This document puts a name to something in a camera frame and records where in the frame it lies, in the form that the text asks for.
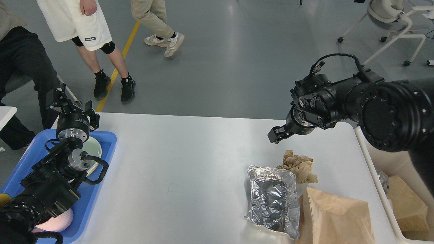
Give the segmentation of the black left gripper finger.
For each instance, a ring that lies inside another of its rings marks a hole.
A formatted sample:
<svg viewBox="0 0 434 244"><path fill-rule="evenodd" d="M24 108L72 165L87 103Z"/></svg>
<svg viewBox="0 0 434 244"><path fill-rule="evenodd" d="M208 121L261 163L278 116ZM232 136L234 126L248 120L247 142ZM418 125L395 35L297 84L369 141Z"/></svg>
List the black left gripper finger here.
<svg viewBox="0 0 434 244"><path fill-rule="evenodd" d="M62 114L82 115L82 109L67 97L64 93L64 88L64 85L62 85L47 93L47 110L54 110Z"/></svg>
<svg viewBox="0 0 434 244"><path fill-rule="evenodd" d="M89 100L85 104L85 111L83 112L84 116L89 120L89 130L93 132L99 128L100 116L93 109L93 102Z"/></svg>

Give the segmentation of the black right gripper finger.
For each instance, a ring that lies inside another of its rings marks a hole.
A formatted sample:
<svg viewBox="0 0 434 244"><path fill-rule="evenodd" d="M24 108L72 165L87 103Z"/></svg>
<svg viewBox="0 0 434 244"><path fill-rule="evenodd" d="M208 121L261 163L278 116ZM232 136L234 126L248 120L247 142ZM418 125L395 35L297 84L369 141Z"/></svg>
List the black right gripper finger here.
<svg viewBox="0 0 434 244"><path fill-rule="evenodd" d="M267 137L270 143L278 144L280 141L293 136L295 133L290 130L286 125L276 126L271 128L268 132Z"/></svg>

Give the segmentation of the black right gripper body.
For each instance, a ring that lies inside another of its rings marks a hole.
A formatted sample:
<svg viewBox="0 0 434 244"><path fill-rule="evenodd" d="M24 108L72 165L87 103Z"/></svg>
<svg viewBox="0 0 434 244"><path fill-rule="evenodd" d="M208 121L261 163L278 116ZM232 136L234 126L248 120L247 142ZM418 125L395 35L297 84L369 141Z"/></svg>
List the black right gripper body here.
<svg viewBox="0 0 434 244"><path fill-rule="evenodd" d="M285 132L287 134L290 136L294 134L307 135L310 134L315 128L317 128L316 125L302 119L296 106L291 107L291 110L286 117Z"/></svg>

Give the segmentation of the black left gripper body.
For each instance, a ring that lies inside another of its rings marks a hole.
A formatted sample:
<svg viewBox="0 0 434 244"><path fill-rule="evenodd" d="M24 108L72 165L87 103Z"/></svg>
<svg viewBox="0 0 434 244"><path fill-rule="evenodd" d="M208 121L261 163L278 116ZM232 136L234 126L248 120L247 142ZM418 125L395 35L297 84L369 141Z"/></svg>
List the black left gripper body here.
<svg viewBox="0 0 434 244"><path fill-rule="evenodd" d="M90 133L90 121L82 113L61 113L56 126L56 138L78 138L86 142Z"/></svg>

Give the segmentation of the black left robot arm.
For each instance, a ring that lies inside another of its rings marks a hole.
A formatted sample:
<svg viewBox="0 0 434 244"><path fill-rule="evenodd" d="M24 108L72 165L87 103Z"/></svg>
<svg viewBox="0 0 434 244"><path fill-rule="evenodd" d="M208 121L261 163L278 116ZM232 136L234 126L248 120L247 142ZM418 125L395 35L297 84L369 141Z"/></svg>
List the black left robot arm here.
<svg viewBox="0 0 434 244"><path fill-rule="evenodd" d="M81 198L80 184L99 184L109 168L105 160L82 148L90 132L99 128L99 114L91 101L85 110L76 106L65 89L62 84L51 90L47 99L47 107L59 112L58 143L21 180L24 190L1 207L2 244L35 244L42 238L54 238L62 244L59 232L34 233L34 228L48 215L56 218L69 210Z"/></svg>

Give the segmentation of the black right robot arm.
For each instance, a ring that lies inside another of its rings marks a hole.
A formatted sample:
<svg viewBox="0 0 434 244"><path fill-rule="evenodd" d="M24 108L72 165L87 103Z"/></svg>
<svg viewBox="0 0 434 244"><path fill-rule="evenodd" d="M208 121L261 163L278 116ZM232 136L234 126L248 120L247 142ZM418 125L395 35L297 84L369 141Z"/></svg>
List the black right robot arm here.
<svg viewBox="0 0 434 244"><path fill-rule="evenodd" d="M306 135L315 128L334 128L350 119L361 128L363 136L376 149L387 152L407 151L412 165L433 194L434 163L434 83L433 77L416 80L385 81L365 69L357 57L357 73L331 82L320 74L321 57L307 76L291 89L291 109L282 126L271 128L268 139L279 143L295 134Z"/></svg>

